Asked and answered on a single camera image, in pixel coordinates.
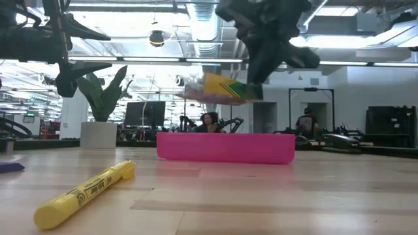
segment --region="ceiling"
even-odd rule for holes
[[[30,11],[45,20],[42,1],[30,2]],[[213,12],[208,14],[214,10],[217,0],[176,0],[176,7],[173,7],[172,2],[72,0],[68,12],[74,15],[74,19],[92,30],[108,35],[112,40],[99,42],[72,38],[70,56],[248,57],[245,45],[235,37],[234,22],[224,22]],[[363,39],[371,39],[384,32],[395,17],[407,9],[416,10],[416,5],[416,1],[407,0],[329,0],[316,12],[308,24],[307,32],[293,39],[292,43],[312,47],[323,61],[403,61],[410,57],[407,48],[380,45],[364,49],[357,46],[356,42],[361,44]],[[18,16],[17,20],[22,22],[25,18]],[[163,47],[156,48],[150,44],[148,37],[155,30],[163,32]],[[62,99],[53,86],[46,84],[47,78],[54,79],[57,76],[57,65],[10,60],[0,61],[0,64],[3,81],[2,110],[19,112],[32,109],[33,106],[46,117],[59,117]],[[105,84],[108,84],[122,66],[116,63],[109,69],[97,71],[96,75],[104,78]],[[129,64],[122,85],[133,81],[128,90],[132,99],[124,98],[111,119],[123,117],[127,102],[148,99],[167,101],[166,118],[170,121],[178,120],[184,111],[184,102],[172,95],[183,91],[182,87],[177,86],[176,78],[201,78],[203,69],[202,65]],[[229,69],[229,65],[215,69]],[[324,74],[335,69],[320,68]],[[198,118],[205,112],[205,104],[192,101],[186,104],[189,116]]]

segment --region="ductwork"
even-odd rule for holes
[[[301,33],[306,33],[308,31],[309,22],[315,17],[319,10],[321,10],[321,8],[328,3],[328,0],[310,0],[310,2],[312,4],[312,8],[307,12],[303,12],[298,21],[297,26]]]
[[[193,40],[204,41],[202,44],[195,44],[197,57],[219,57],[219,45],[208,43],[216,40],[219,30],[218,16],[215,14],[216,5],[186,4],[186,9],[191,18],[191,34]]]

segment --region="pink tray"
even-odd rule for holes
[[[157,133],[158,157],[168,160],[289,164],[293,134]]]

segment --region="wooden tabletop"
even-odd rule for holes
[[[111,186],[41,232],[41,204],[124,159],[135,179]],[[292,165],[159,160],[152,148],[14,152],[0,174],[0,234],[416,235],[418,161],[298,151]]]

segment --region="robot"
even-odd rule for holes
[[[236,37],[249,54],[247,84],[259,85],[283,62],[298,69],[316,69],[320,58],[289,41],[299,36],[297,22],[312,7],[308,0],[221,0],[216,14],[235,21]]]
[[[70,2],[42,0],[45,16],[50,20],[45,26],[40,26],[41,19],[28,11],[24,0],[0,0],[0,58],[58,63],[60,73],[56,78],[56,86],[62,97],[74,96],[78,78],[112,66],[110,63],[69,63],[71,37],[110,40],[110,37],[79,24],[72,14],[65,13]],[[17,24],[17,13],[34,20],[33,26],[24,27],[27,20]]]

